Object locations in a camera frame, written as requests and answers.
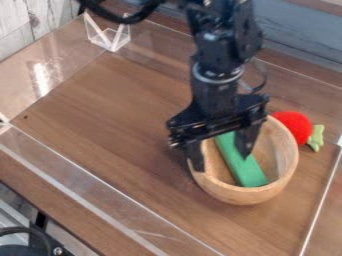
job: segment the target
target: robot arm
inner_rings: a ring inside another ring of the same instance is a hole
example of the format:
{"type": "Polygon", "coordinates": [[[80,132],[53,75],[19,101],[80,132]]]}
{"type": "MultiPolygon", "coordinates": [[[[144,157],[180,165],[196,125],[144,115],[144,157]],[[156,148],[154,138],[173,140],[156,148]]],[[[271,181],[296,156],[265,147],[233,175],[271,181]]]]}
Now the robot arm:
{"type": "MultiPolygon", "coordinates": [[[[137,0],[140,11],[126,18],[104,9],[98,0],[78,0],[90,11],[116,23],[133,24],[148,17],[161,0],[137,0]]],[[[261,122],[267,95],[237,94],[243,66],[261,47],[253,20],[252,0],[182,0],[196,44],[190,58],[192,101],[170,120],[169,145],[184,149],[193,168],[202,171],[200,141],[236,131],[235,145],[243,157],[251,153],[261,122]]]]}

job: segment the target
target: wooden bowl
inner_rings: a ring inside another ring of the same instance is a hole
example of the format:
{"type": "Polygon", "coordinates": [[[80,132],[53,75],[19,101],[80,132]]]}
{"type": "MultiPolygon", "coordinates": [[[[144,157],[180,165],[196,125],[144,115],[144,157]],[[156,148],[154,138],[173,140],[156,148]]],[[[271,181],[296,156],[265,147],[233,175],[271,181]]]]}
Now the wooden bowl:
{"type": "Polygon", "coordinates": [[[265,186],[236,186],[213,139],[201,142],[204,172],[196,172],[188,160],[197,185],[217,200],[235,205],[252,205],[275,197],[287,185],[297,165],[297,145],[284,125],[267,117],[252,150],[252,155],[268,178],[265,186]]]}

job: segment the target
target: red object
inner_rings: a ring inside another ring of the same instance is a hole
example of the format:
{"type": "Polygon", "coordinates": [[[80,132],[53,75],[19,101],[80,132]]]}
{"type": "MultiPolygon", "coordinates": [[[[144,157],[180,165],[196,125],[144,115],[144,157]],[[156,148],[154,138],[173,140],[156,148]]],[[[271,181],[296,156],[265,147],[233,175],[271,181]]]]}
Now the red object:
{"type": "Polygon", "coordinates": [[[307,139],[312,134],[312,125],[308,118],[301,113],[291,111],[275,112],[272,113],[272,117],[288,128],[297,145],[305,144],[307,139]]]}

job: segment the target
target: black cable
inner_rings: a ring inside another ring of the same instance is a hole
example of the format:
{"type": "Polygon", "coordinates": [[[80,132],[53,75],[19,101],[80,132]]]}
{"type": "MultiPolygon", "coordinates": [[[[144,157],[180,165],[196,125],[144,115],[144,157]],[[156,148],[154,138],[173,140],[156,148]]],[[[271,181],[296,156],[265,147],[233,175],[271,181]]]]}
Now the black cable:
{"type": "Polygon", "coordinates": [[[78,2],[94,14],[118,24],[134,24],[142,21],[152,14],[157,6],[161,4],[161,0],[149,0],[134,14],[132,14],[128,17],[121,17],[116,15],[113,12],[108,11],[102,6],[100,6],[100,4],[96,3],[96,0],[78,0],[78,2]]]}
{"type": "Polygon", "coordinates": [[[34,229],[30,229],[26,227],[7,227],[7,228],[0,229],[0,237],[6,236],[6,235],[13,235],[17,233],[27,233],[27,234],[34,235],[37,238],[39,238],[39,240],[42,241],[42,243],[45,245],[46,256],[53,256],[49,241],[47,241],[45,235],[38,230],[34,230],[34,229]]]}

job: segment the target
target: green object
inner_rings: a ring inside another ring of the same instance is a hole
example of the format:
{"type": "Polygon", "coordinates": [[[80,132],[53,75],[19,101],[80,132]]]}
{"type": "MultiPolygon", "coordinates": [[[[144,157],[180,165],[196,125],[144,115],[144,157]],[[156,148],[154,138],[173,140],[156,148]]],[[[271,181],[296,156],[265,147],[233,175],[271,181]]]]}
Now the green object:
{"type": "Polygon", "coordinates": [[[245,159],[240,156],[235,147],[235,132],[216,136],[214,143],[237,184],[241,187],[260,187],[268,184],[253,156],[249,154],[245,159]]]}
{"type": "Polygon", "coordinates": [[[313,125],[312,134],[308,137],[305,142],[305,144],[311,147],[311,149],[315,152],[317,152],[320,147],[324,145],[323,131],[324,131],[324,126],[321,124],[313,125]]]}

